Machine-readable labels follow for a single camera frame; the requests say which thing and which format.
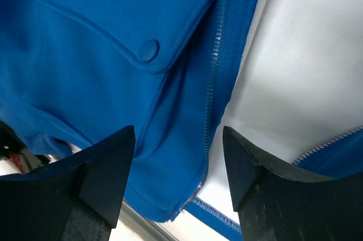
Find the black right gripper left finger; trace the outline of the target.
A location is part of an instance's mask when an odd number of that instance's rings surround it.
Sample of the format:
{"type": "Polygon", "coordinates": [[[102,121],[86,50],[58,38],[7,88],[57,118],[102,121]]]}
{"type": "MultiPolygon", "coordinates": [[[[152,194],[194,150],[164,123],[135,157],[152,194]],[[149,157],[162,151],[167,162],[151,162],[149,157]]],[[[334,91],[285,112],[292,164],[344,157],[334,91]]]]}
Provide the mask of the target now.
{"type": "Polygon", "coordinates": [[[25,175],[1,177],[2,240],[108,240],[135,148],[133,126],[25,175]]]}

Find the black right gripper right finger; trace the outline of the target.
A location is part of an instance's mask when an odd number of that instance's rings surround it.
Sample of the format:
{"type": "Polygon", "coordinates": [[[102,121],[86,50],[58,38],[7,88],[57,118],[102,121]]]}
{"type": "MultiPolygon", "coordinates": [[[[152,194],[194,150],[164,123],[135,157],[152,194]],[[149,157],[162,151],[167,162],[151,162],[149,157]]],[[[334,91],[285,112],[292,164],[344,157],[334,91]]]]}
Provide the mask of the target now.
{"type": "Polygon", "coordinates": [[[244,240],[362,239],[362,173],[335,179],[298,168],[229,126],[223,151],[244,240]]]}

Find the blue zip-up jacket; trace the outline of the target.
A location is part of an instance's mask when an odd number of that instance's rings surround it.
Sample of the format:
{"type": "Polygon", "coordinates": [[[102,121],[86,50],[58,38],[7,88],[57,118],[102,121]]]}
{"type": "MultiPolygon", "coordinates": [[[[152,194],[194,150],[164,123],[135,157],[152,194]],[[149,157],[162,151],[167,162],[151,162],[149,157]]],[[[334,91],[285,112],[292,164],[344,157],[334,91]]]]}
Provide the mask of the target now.
{"type": "Polygon", "coordinates": [[[362,0],[1,0],[1,120],[67,157],[124,126],[123,198],[192,240],[246,240],[230,126],[291,165],[362,171],[362,0]]]}

